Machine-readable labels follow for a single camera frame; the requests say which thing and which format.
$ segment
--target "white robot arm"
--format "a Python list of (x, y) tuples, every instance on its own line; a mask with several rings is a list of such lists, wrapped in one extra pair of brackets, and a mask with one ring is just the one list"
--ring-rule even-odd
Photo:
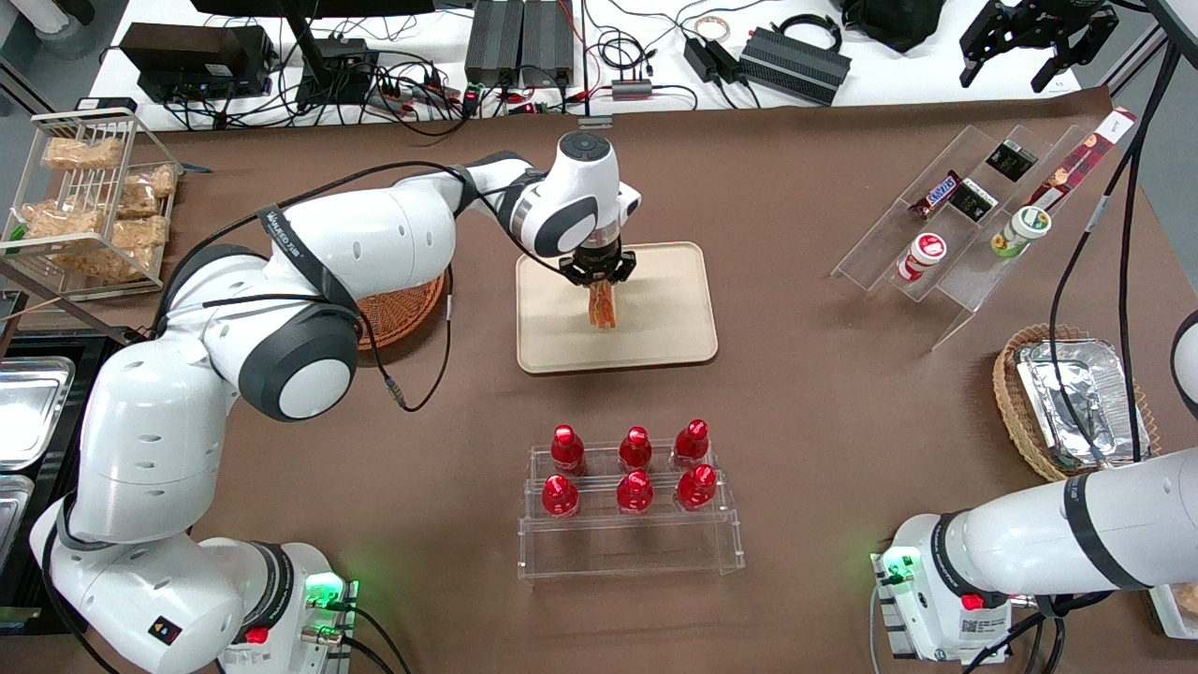
[[(1198, 311), (1173, 376), (1198, 419)], [(919, 657), (969, 662), (1010, 625), (1009, 599), (1198, 581), (1198, 448), (902, 524), (876, 564)], [(990, 661), (1000, 661), (998, 654)]]
[(230, 674), (320, 672), (335, 638), (321, 631), (332, 614), (314, 603), (345, 593), (323, 555), (186, 534), (212, 503), (229, 409), (242, 397), (298, 421), (337, 405), (358, 360), (356, 299), (442, 273), (465, 210), (494, 215), (539, 255), (606, 265), (639, 202), (611, 144), (576, 132), (558, 141), (547, 174), (508, 152), (264, 208), (270, 259), (238, 245), (200, 250), (164, 290), (158, 339), (104, 364), (84, 417), (78, 492), (37, 521), (35, 557), (143, 669), (183, 674), (219, 657)]

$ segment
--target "woven basket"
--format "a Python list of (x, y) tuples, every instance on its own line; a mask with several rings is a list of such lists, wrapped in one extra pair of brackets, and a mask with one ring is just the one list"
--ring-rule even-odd
[[(370, 321), (370, 327), (375, 330), (375, 342), (379, 348), (389, 347), (399, 342), (424, 318), (429, 317), (441, 298), (444, 289), (444, 274), (434, 278), (424, 285), (397, 290), (394, 292), (382, 292), (370, 295), (358, 299), (358, 306)], [(363, 332), (358, 340), (358, 351), (370, 351), (370, 336)]]
[[(1057, 326), (1058, 340), (1084, 340), (1089, 333), (1067, 324)], [(1011, 340), (1003, 347), (998, 359), (994, 360), (994, 399), (998, 401), (998, 412), (1003, 415), (1003, 424), (1011, 436), (1011, 442), (1023, 455), (1023, 461), (1040, 474), (1041, 478), (1054, 482), (1066, 478), (1089, 473), (1094, 469), (1083, 469), (1071, 473), (1053, 463), (1040, 435), (1040, 424), (1036, 421), (1031, 403), (1028, 402), (1023, 393), (1023, 383), (1019, 374), (1015, 370), (1015, 351), (1024, 345), (1042, 342), (1048, 339), (1048, 324), (1030, 324), (1015, 333)], [(1154, 454), (1161, 451), (1161, 437), (1156, 432), (1156, 423), (1152, 413), (1144, 401), (1144, 393), (1136, 385), (1136, 406), (1144, 418), (1144, 429), (1148, 431), (1148, 442)]]

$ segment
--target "label sticker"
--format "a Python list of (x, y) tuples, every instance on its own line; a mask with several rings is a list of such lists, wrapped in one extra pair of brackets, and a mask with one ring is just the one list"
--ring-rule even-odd
[(1006, 632), (1006, 612), (1003, 608), (961, 612), (961, 638), (992, 642)]
[(149, 632), (151, 637), (169, 646), (175, 643), (175, 639), (177, 639), (180, 634), (183, 633), (183, 630), (179, 625), (175, 625), (170, 620), (159, 615), (158, 619), (150, 625)]

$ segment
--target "metal tray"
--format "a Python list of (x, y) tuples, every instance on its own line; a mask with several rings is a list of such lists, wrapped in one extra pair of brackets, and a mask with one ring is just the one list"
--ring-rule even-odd
[(34, 493), (34, 481), (24, 475), (0, 475), (0, 569), (8, 559), (25, 504)]
[(61, 357), (0, 360), (0, 472), (42, 459), (73, 379), (74, 364)]

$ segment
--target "brown table surface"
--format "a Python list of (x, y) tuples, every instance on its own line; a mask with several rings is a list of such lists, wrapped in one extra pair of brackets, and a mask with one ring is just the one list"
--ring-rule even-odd
[[(534, 378), (515, 362), (518, 251), (482, 215), (460, 220), (454, 346), (429, 407), (397, 411), (358, 372), (319, 420), (276, 424), (237, 406), (210, 536), (305, 541), (362, 581), (362, 606), (398, 637), (417, 673), (869, 672), (867, 554), (906, 518), (970, 508), (1041, 480), (1006, 437), (991, 366), (1008, 336), (1047, 318), (1065, 260), (1114, 160), (1105, 162), (978, 317), (927, 348), (955, 311), (887, 287), (873, 298), (828, 272), (927, 163), (976, 123), (1002, 138), (1025, 123), (1055, 138), (1109, 110), (1103, 91), (1053, 101), (873, 109), (779, 108), (619, 116), (622, 178), (645, 194), (630, 242), (702, 245), (720, 336), (704, 366)], [(576, 120), (471, 122), (437, 144), (395, 126), (168, 134), (187, 162), (173, 259), (202, 233), (268, 201), (364, 166), (465, 162), (512, 148), (547, 168)], [(375, 176), (356, 187), (395, 176)], [(1063, 320), (1118, 339), (1119, 231), (1112, 204), (1065, 296)], [(231, 237), (259, 249), (256, 227)], [(110, 321), (149, 322), (145, 298), (109, 302)], [(1167, 450), (1198, 425), (1173, 390), (1173, 333), (1194, 296), (1140, 201), (1132, 260), (1135, 372)], [(440, 364), (432, 322), (388, 354), (410, 396)], [(674, 433), (701, 417), (736, 492), (748, 566), (724, 578), (516, 579), (527, 451), (573, 424), (589, 442), (631, 425)], [(375, 648), (368, 630), (363, 638)], [(883, 670), (958, 672), (893, 661)], [(69, 637), (5, 639), (10, 674), (97, 670)], [(1022, 670), (1027, 645), (1006, 667)], [(101, 650), (110, 654), (107, 645)], [(1060, 673), (1192, 673), (1198, 644), (1149, 630), (1140, 599), (1069, 619)], [(133, 668), (120, 658), (121, 669)], [(355, 668), (371, 666), (355, 658)]]

